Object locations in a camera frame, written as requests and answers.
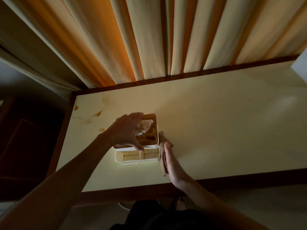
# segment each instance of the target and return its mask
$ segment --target person's left arm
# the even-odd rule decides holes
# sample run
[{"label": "person's left arm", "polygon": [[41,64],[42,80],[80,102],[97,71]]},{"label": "person's left arm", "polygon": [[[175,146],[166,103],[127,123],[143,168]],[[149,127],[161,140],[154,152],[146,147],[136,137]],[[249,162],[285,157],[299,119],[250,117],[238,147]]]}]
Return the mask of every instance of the person's left arm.
[{"label": "person's left arm", "polygon": [[58,229],[106,152],[114,145],[144,148],[135,127],[143,113],[117,119],[74,159],[32,190],[0,219],[0,229]]}]

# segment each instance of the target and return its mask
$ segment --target hand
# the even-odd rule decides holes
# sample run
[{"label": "hand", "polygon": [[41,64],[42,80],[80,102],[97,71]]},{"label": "hand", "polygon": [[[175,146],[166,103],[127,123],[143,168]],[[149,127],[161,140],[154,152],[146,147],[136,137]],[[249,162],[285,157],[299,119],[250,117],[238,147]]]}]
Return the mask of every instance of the hand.
[{"label": "hand", "polygon": [[115,122],[106,130],[113,138],[115,145],[130,145],[136,150],[144,152],[144,147],[135,137],[136,125],[143,117],[143,113],[131,113],[117,118]]},{"label": "hand", "polygon": [[184,185],[193,179],[183,170],[168,142],[164,143],[164,148],[169,178],[175,187],[183,190]]}]

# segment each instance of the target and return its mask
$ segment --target person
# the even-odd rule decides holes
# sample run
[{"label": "person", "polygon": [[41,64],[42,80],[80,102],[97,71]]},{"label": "person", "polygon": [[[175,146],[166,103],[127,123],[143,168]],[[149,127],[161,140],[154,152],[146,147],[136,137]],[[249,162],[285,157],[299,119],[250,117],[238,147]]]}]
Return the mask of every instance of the person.
[{"label": "person", "polygon": [[[135,128],[143,113],[118,118],[74,159],[49,176],[0,219],[0,229],[58,229],[106,152],[114,145],[144,151]],[[200,211],[166,211],[156,201],[137,201],[124,225],[111,229],[267,229],[227,206],[186,174],[165,143],[169,178]]]}]

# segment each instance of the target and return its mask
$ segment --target forearm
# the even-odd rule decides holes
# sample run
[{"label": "forearm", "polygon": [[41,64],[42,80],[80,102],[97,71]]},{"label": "forearm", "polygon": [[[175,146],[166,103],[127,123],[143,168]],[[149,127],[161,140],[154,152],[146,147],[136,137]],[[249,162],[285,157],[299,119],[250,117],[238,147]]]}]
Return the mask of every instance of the forearm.
[{"label": "forearm", "polygon": [[1,220],[1,229],[58,229],[96,166],[113,146],[107,132],[37,186]]},{"label": "forearm", "polygon": [[182,184],[182,191],[215,226],[221,229],[268,230],[265,226],[226,205],[193,179]]}]

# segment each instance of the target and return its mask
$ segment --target dark wooden furniture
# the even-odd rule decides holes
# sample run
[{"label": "dark wooden furniture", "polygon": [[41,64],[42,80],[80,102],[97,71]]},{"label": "dark wooden furniture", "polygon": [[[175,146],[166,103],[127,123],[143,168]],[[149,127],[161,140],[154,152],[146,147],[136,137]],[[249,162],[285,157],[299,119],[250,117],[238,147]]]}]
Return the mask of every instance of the dark wooden furniture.
[{"label": "dark wooden furniture", "polygon": [[[70,117],[73,111],[77,95],[104,92],[114,89],[128,88],[139,85],[147,85],[158,82],[172,81],[177,79],[184,79],[189,77],[203,76],[214,73],[227,72],[232,70],[245,69],[250,67],[281,63],[286,61],[295,60],[298,56],[287,56],[282,58],[275,58],[267,61],[257,61],[249,64],[241,64],[234,66],[225,66],[216,69],[201,70],[197,72],[184,73],[179,75],[159,77],[148,80],[142,80],[132,83],[124,83],[114,86],[94,88],[84,91],[74,92],[70,98],[69,107],[67,109],[61,131],[56,143],[56,147],[49,165],[47,177],[56,171],[56,167],[61,154],[62,146],[64,143],[65,135],[67,132]],[[296,170],[285,170],[259,174],[246,174],[222,178],[210,178],[198,180],[209,191],[229,188],[264,188],[280,185],[294,185],[307,183],[307,168]],[[98,190],[82,192],[76,205],[89,205],[105,202],[119,202],[119,201],[135,201],[141,199],[153,199],[159,197],[174,197],[182,195],[182,192],[175,188],[171,183],[144,185],[137,187],[127,187],[118,189]]]},{"label": "dark wooden furniture", "polygon": [[18,200],[44,180],[61,114],[13,96],[0,100],[0,201]]}]

